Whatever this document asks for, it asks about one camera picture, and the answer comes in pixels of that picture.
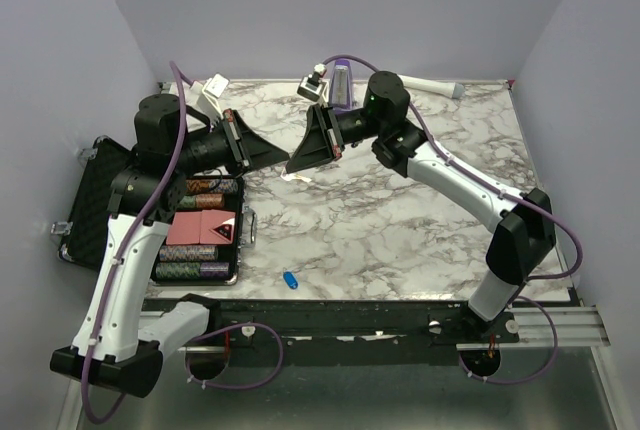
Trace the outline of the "blue key tag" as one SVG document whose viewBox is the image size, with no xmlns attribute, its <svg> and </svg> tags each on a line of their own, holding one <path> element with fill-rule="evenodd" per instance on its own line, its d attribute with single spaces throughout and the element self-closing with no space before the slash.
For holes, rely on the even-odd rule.
<svg viewBox="0 0 640 430">
<path fill-rule="evenodd" d="M 298 281 L 292 272 L 285 271 L 283 273 L 283 280 L 290 289 L 295 290 L 298 288 Z"/>
</svg>

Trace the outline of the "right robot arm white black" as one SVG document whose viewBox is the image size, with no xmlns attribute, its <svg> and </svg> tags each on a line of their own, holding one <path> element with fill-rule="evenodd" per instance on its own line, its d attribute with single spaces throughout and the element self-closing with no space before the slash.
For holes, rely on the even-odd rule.
<svg viewBox="0 0 640 430">
<path fill-rule="evenodd" d="M 340 113 L 326 102 L 323 71 L 317 66 L 298 86 L 298 94 L 312 104 L 286 173 L 337 161 L 347 146 L 370 140 L 384 167 L 429 186 L 474 216 L 492 235 L 488 271 L 459 321 L 467 339 L 485 340 L 496 330 L 496 318 L 555 246 L 548 195 L 538 188 L 523 193 L 490 179 L 413 124 L 407 117 L 410 94 L 397 74 L 373 73 L 362 107 Z"/>
</svg>

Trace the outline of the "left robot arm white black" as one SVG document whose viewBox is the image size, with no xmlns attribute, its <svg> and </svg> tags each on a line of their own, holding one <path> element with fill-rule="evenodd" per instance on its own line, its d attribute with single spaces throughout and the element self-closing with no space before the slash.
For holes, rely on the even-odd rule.
<svg viewBox="0 0 640 430">
<path fill-rule="evenodd" d="M 143 99 L 134 117 L 132 162 L 111 183 L 107 241 L 93 297 L 72 343 L 53 352 L 52 371 L 138 398 L 155 387 L 164 361 L 195 340 L 214 343 L 222 330 L 218 301 L 189 294 L 155 323 L 141 328 L 148 281 L 186 181 L 223 167 L 234 176 L 288 160 L 235 110 L 208 133 L 186 134 L 187 106 L 178 97 Z"/>
</svg>

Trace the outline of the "purple metronome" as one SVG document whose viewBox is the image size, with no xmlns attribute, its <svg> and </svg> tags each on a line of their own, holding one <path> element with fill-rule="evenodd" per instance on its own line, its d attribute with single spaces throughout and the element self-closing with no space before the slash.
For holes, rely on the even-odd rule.
<svg viewBox="0 0 640 430">
<path fill-rule="evenodd" d="M 337 113 L 346 113 L 354 108 L 354 85 L 351 64 L 339 58 L 334 62 L 329 82 L 329 104 Z"/>
</svg>

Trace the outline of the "black poker chip case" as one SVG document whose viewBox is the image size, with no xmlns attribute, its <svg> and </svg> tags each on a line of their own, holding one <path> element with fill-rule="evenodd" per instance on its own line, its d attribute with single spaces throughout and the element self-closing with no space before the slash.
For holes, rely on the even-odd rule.
<svg viewBox="0 0 640 430">
<path fill-rule="evenodd" d="M 224 141 L 187 139 L 181 150 L 127 149 L 101 136 L 89 158 L 71 212 L 53 223 L 61 259 L 125 279 L 170 285 L 229 285 L 236 281 L 244 221 L 244 180 L 207 166 L 231 162 Z M 177 212 L 226 210 L 236 214 L 231 245 L 166 244 Z"/>
</svg>

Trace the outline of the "white microphone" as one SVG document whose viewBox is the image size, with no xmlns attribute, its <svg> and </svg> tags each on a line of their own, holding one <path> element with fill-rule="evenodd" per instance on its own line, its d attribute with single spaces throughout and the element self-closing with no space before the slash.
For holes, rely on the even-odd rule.
<svg viewBox="0 0 640 430">
<path fill-rule="evenodd" d="M 457 82 L 441 82 L 400 75 L 403 84 L 413 90 L 438 94 L 450 99 L 459 100 L 465 94 L 465 87 Z"/>
</svg>

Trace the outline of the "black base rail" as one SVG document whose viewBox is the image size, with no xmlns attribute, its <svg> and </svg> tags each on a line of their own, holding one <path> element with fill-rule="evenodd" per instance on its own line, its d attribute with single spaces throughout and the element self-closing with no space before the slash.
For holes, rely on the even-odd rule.
<svg viewBox="0 0 640 430">
<path fill-rule="evenodd" d="M 207 364 L 272 367 L 454 365 L 460 349 L 516 343 L 515 317 L 479 323 L 463 301 L 240 300 L 214 302 L 213 327 L 179 344 Z"/>
</svg>

